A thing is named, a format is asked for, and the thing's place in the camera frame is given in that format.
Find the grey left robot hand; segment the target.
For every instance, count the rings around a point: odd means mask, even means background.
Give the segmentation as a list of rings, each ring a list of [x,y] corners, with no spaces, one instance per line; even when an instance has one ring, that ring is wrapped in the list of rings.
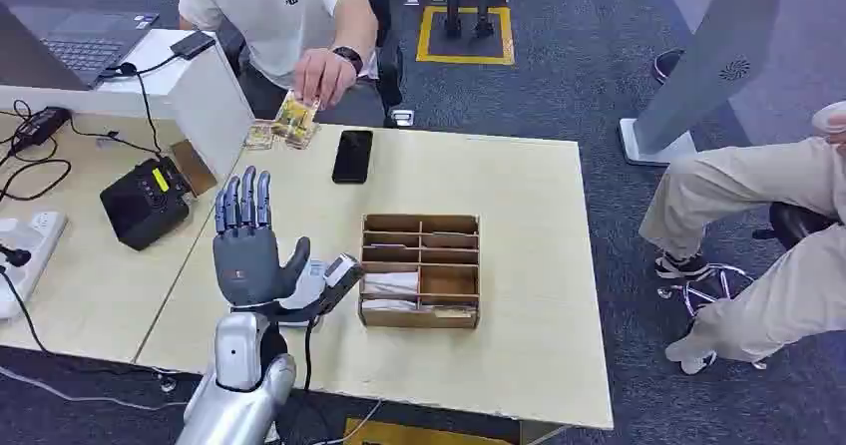
[[[247,167],[233,176],[214,201],[212,254],[217,285],[234,308],[286,299],[310,260],[311,243],[300,237],[287,261],[280,260],[272,228],[270,173]]]

